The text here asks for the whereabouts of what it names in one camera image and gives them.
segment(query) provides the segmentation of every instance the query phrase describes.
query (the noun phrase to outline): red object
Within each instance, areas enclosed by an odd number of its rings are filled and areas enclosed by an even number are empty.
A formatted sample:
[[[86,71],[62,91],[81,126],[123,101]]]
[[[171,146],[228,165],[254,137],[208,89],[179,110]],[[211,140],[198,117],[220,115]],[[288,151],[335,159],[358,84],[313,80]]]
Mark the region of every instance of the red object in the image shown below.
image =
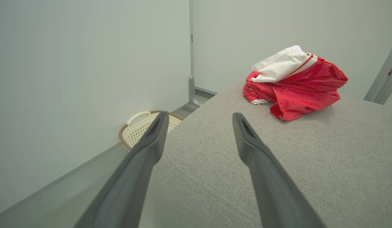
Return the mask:
[[[270,110],[274,117],[292,121],[303,114],[322,110],[340,99],[337,89],[348,78],[334,64],[322,58],[306,70],[275,83],[255,83],[259,72],[253,71],[245,83],[243,94],[248,101],[267,99],[274,103]]]

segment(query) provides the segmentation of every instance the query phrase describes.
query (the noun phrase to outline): white plastic basket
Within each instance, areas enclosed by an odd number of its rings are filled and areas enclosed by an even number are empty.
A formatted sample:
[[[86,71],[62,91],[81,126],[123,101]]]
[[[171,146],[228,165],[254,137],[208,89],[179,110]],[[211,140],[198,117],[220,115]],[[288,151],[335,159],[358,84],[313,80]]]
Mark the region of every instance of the white plastic basket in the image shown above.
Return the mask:
[[[134,145],[141,139],[144,135],[148,127],[155,120],[158,114],[162,111],[151,111],[151,112],[142,112],[137,114],[135,117],[132,117],[131,120],[125,124],[119,132],[119,138],[121,142],[126,146],[128,150],[131,150]],[[183,121],[182,118],[169,113],[169,126],[167,133],[175,128],[180,122]],[[144,117],[144,119],[136,122],[139,117]]]

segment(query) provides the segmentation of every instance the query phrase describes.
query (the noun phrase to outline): baseboard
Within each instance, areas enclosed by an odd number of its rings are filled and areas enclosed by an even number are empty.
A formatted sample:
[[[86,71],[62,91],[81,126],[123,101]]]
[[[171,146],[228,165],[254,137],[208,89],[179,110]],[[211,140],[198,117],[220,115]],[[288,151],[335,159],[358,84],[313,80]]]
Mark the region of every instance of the baseboard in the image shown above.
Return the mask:
[[[55,181],[51,182],[50,184],[46,185],[45,187],[43,187],[42,189],[36,191],[35,193],[32,193],[31,195],[29,195],[28,197],[26,197],[25,199],[23,199],[22,201],[19,201],[18,203],[16,203],[15,205],[9,207],[8,209],[2,211],[0,213],[0,218],[7,215],[8,213],[10,213],[11,211],[13,211],[14,209],[16,209],[18,206],[22,205],[23,203],[28,202],[30,199],[34,198],[35,196],[38,196],[39,194],[41,194],[42,192],[44,192],[45,190],[47,190],[48,188],[56,185],[57,183],[61,182],[62,180],[66,179],[68,176],[76,173],[77,171],[79,171],[80,169],[82,169],[83,167],[87,166],[88,164],[94,162],[96,159],[99,159],[100,157],[104,156],[105,154],[109,153],[110,151],[112,151],[113,149],[119,147],[120,145],[122,145],[122,142],[117,143],[116,145],[110,147],[109,149],[105,150],[104,152],[100,153],[99,155],[97,155],[96,157],[88,160],[87,162],[81,164],[80,166],[76,167],[75,169],[73,169],[72,171],[66,173],[65,175],[61,176],[60,178],[56,179]]]

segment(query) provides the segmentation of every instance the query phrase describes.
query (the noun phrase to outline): stitched seam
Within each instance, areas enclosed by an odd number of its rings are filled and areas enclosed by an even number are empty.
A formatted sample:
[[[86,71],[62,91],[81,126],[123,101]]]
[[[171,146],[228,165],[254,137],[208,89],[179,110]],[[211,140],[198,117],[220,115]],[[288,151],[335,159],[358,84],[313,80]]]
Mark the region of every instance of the stitched seam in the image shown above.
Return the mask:
[[[184,171],[183,169],[181,169],[169,156],[166,156],[168,158],[168,160],[178,169],[180,170],[181,173],[183,173],[184,175],[190,177],[191,179],[193,179],[195,182],[203,185],[204,187],[208,188],[210,191],[213,192],[213,194],[215,194],[217,197],[222,198],[226,203],[234,206],[236,209],[239,209],[242,213],[244,213],[245,215],[247,215],[248,217],[250,217],[250,219],[254,219],[256,222],[258,222],[259,224],[262,225],[261,221],[259,221],[258,219],[254,218],[252,215],[248,214],[247,212],[245,212],[243,209],[241,209],[240,207],[236,206],[235,204],[233,204],[232,202],[228,201],[227,199],[225,199],[222,195],[220,195],[219,193],[217,193],[216,191],[214,191],[213,189],[209,188],[208,186],[206,186],[205,184],[201,183],[199,180],[197,180],[196,178],[194,178],[193,176],[191,176],[190,174],[188,174],[186,171]]]
[[[187,182],[189,182],[191,185],[195,186],[197,189],[199,189],[200,191],[204,192],[205,194],[207,194],[208,196],[210,196],[210,198],[214,199],[215,201],[217,201],[219,204],[221,204],[223,207],[225,207],[226,209],[228,209],[229,211],[231,211],[232,213],[234,213],[235,215],[237,215],[238,217],[242,218],[243,220],[245,220],[246,222],[248,222],[249,224],[251,224],[253,227],[258,228],[257,226],[255,226],[253,223],[251,223],[250,221],[248,221],[247,219],[245,219],[243,216],[238,215],[236,212],[234,212],[233,210],[231,210],[229,207],[227,207],[226,205],[224,205],[223,203],[221,203],[220,201],[218,201],[216,198],[214,198],[213,196],[211,196],[208,192],[206,192],[205,190],[203,190],[200,186],[195,185],[194,183],[190,182],[189,179],[186,178],[186,176],[183,177],[183,173],[179,172],[180,174],[182,174],[182,178],[184,178]]]

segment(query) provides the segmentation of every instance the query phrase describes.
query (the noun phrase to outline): gray upholstery fabric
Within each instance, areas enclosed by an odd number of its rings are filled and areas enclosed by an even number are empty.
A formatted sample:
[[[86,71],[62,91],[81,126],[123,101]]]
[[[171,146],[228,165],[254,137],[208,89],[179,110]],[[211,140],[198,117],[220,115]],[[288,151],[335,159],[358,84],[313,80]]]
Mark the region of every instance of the gray upholstery fabric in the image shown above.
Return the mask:
[[[252,105],[243,83],[221,92],[167,136],[154,168],[167,228],[262,227],[232,114],[241,112],[328,227],[392,227],[392,110],[342,97],[290,122]]]

